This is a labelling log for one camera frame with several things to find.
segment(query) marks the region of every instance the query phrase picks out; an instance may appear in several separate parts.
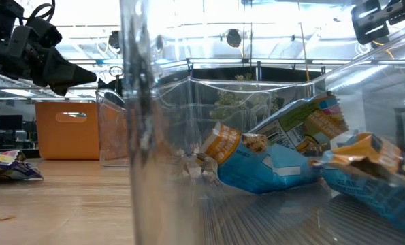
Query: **desk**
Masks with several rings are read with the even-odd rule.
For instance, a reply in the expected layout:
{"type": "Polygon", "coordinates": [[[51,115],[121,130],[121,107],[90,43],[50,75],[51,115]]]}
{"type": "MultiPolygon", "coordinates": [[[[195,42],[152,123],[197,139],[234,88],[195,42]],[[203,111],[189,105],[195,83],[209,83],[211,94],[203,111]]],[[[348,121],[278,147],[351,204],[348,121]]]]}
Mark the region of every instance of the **desk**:
{"type": "Polygon", "coordinates": [[[0,244],[134,244],[128,170],[42,161],[44,181],[0,184],[0,244]]]}

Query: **snack bag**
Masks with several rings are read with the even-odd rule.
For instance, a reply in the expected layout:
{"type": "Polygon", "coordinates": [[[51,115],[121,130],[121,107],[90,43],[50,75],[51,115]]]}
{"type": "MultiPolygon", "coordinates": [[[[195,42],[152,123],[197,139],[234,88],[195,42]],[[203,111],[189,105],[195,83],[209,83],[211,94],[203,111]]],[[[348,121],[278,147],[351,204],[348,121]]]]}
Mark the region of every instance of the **snack bag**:
{"type": "Polygon", "coordinates": [[[372,133],[323,154],[322,176],[334,190],[364,202],[405,231],[405,154],[372,133]]]}
{"type": "Polygon", "coordinates": [[[249,133],[265,135],[270,144],[304,153],[310,144],[329,149],[331,139],[347,130],[337,99],[326,92],[286,105],[249,133]]]}
{"type": "MultiPolygon", "coordinates": [[[[264,135],[241,134],[217,123],[200,149],[217,166],[212,167],[219,179],[255,194],[281,191],[314,182],[319,171],[308,165],[306,157],[279,144],[268,144],[264,135]]],[[[204,157],[198,158],[204,167],[204,157]]]]}
{"type": "Polygon", "coordinates": [[[19,150],[0,152],[0,181],[43,178],[37,168],[25,163],[19,150]]]}

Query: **clear plastic container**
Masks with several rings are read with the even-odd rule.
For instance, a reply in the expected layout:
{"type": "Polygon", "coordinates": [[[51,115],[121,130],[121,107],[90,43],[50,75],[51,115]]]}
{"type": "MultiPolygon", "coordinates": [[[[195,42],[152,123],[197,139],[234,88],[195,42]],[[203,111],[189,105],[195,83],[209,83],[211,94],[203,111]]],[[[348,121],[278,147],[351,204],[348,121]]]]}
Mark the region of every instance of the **clear plastic container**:
{"type": "MultiPolygon", "coordinates": [[[[181,14],[198,17],[200,13],[191,11],[194,3],[185,3],[188,12],[181,14]]],[[[166,7],[171,4],[174,1],[126,0],[120,6],[136,242],[405,244],[405,233],[322,180],[253,195],[202,173],[194,155],[218,121],[246,133],[278,108],[326,90],[338,98],[349,126],[349,131],[331,141],[331,147],[369,131],[405,151],[405,35],[311,82],[198,80],[176,75],[171,78],[174,82],[163,84],[164,77],[182,70],[192,74],[197,68],[244,66],[212,59],[205,65],[193,63],[192,69],[192,62],[185,58],[195,57],[186,56],[185,45],[161,39],[173,31],[167,26],[179,25],[169,18],[177,14],[166,7]],[[161,63],[168,45],[184,54],[176,55],[181,64],[161,63]]]]}
{"type": "Polygon", "coordinates": [[[104,167],[128,167],[126,111],[122,97],[110,89],[96,91],[99,162],[104,167]]]}

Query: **orange storage box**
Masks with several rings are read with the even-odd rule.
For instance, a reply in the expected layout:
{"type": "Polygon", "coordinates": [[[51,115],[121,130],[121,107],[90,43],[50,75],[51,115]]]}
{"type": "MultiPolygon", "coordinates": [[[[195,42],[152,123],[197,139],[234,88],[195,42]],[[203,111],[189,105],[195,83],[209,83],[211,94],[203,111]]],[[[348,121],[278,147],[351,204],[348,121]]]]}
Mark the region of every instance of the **orange storage box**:
{"type": "Polygon", "coordinates": [[[99,160],[96,103],[42,102],[35,104],[35,110],[40,157],[99,160]]]}

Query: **handle cutout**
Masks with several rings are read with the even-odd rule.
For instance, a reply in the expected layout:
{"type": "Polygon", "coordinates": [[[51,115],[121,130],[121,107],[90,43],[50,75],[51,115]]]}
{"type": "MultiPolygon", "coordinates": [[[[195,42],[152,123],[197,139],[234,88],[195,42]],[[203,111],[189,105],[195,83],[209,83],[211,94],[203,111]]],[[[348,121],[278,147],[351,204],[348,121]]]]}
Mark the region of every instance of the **handle cutout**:
{"type": "Polygon", "coordinates": [[[60,123],[83,123],[87,120],[87,115],[82,112],[59,112],[55,120],[60,123]]]}

